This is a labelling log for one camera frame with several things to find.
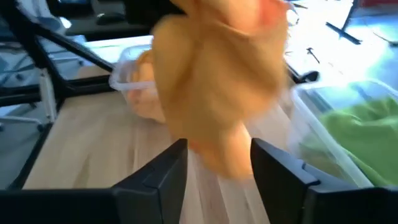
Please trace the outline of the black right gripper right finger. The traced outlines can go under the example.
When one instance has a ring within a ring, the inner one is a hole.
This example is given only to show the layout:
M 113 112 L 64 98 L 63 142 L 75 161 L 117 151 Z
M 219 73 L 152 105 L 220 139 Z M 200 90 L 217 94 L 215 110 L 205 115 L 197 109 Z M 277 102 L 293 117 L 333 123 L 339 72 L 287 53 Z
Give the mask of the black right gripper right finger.
M 259 138 L 251 164 L 271 223 L 397 224 L 396 188 L 359 188 Z

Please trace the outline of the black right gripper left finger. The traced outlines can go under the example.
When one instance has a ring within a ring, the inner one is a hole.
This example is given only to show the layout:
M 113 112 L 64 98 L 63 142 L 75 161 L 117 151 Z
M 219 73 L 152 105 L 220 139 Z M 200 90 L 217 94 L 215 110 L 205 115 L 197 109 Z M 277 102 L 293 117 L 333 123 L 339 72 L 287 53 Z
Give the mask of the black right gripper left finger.
M 178 223 L 187 183 L 179 139 L 110 188 L 1 191 L 1 223 Z

